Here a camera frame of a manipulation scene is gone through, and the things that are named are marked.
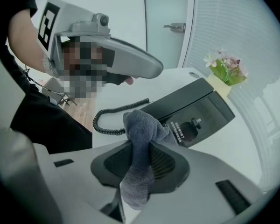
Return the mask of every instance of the white table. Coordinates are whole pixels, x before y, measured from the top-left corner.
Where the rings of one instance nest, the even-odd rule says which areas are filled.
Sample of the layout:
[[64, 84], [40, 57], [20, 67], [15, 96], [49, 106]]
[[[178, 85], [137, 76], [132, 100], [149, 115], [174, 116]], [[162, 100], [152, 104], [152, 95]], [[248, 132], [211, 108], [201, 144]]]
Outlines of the white table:
[[[136, 79], [133, 85], [107, 84], [97, 95], [95, 111], [97, 113], [102, 109], [116, 108], [145, 98], [156, 101], [195, 81], [196, 78], [189, 75], [190, 71], [203, 77], [194, 68], [168, 69], [155, 79]], [[220, 158], [258, 184], [261, 177], [261, 167], [255, 143], [238, 110], [230, 100], [227, 99], [226, 103], [234, 112], [235, 118], [218, 132], [191, 148]], [[122, 115], [124, 112], [104, 114], [99, 119], [98, 125], [106, 129], [123, 128]], [[106, 135], [94, 130], [92, 139], [93, 147], [99, 147], [126, 140], [126, 135]]]

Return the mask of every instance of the camera lens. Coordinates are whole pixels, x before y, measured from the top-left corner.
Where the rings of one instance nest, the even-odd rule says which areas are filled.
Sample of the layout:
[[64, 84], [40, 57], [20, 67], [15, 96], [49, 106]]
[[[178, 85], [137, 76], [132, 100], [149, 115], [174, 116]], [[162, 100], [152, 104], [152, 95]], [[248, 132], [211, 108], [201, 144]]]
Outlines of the camera lens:
[[109, 23], [109, 18], [107, 16], [102, 16], [100, 20], [103, 27], [107, 26]]

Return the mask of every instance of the black cable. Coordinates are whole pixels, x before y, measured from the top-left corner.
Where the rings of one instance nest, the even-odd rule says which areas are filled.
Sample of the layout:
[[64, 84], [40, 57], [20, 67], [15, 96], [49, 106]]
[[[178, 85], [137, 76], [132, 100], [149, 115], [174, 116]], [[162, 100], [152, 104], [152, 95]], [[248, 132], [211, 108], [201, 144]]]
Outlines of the black cable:
[[52, 92], [52, 93], [55, 93], [55, 94], [57, 94], [57, 95], [59, 95], [59, 96], [61, 96], [61, 97], [63, 98], [62, 95], [65, 95], [65, 93], [50, 90], [50, 89], [48, 89], [47, 87], [44, 87], [43, 85], [39, 84], [38, 82], [36, 82], [34, 79], [32, 79], [32, 78], [28, 75], [28, 72], [29, 72], [29, 71], [30, 71], [30, 69], [27, 69], [27, 67], [26, 67], [26, 65], [25, 65], [25, 70], [23, 71], [23, 73], [24, 73], [24, 75], [27, 77], [27, 79], [28, 79], [29, 81], [32, 81], [32, 82], [34, 82], [35, 84], [37, 84], [37, 85], [41, 86], [42, 88], [46, 89], [47, 91], [50, 91], [50, 92]]
[[121, 129], [103, 129], [101, 127], [98, 126], [98, 119], [102, 114], [108, 114], [108, 113], [117, 113], [120, 111], [124, 111], [124, 110], [129, 110], [129, 109], [133, 109], [135, 107], [138, 107], [140, 105], [144, 105], [144, 104], [148, 104], [149, 102], [149, 98], [146, 98], [144, 100], [140, 100], [136, 103], [130, 104], [130, 105], [124, 105], [118, 108], [114, 108], [114, 109], [105, 109], [105, 110], [100, 110], [96, 116], [93, 119], [93, 128], [99, 132], [99, 133], [103, 133], [103, 134], [110, 134], [110, 135], [122, 135], [124, 133], [126, 133], [126, 130], [124, 128]]

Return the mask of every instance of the coiled cord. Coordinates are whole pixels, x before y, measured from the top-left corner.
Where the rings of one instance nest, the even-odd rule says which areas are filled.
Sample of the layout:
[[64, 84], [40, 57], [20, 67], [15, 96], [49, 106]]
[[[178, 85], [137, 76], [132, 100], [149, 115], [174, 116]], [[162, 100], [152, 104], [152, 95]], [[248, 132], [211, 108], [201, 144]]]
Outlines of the coiled cord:
[[149, 103], [149, 98], [146, 98], [144, 100], [140, 100], [136, 103], [130, 104], [130, 105], [124, 105], [118, 108], [114, 108], [114, 109], [105, 109], [105, 110], [100, 110], [96, 116], [93, 119], [93, 128], [99, 132], [99, 133], [103, 133], [103, 134], [110, 134], [110, 135], [122, 135], [124, 133], [126, 133], [125, 128], [121, 128], [121, 129], [103, 129], [101, 127], [98, 126], [98, 119], [102, 114], [108, 114], [108, 113], [117, 113], [120, 111], [124, 111], [124, 110], [129, 110], [129, 109], [133, 109], [135, 107], [138, 107], [140, 105], [144, 105]]

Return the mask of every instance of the door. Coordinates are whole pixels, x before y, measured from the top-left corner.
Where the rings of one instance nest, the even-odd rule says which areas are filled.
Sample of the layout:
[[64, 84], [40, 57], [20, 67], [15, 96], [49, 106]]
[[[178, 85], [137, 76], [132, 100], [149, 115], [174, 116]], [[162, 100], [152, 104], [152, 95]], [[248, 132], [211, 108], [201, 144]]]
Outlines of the door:
[[188, 0], [145, 0], [145, 3], [147, 51], [161, 60], [165, 69], [182, 67], [189, 43], [189, 35], [185, 37], [185, 33], [190, 33], [192, 25], [192, 22], [186, 24], [187, 15], [193, 17], [193, 11], [188, 13], [188, 4], [193, 9], [194, 0], [189, 3]]

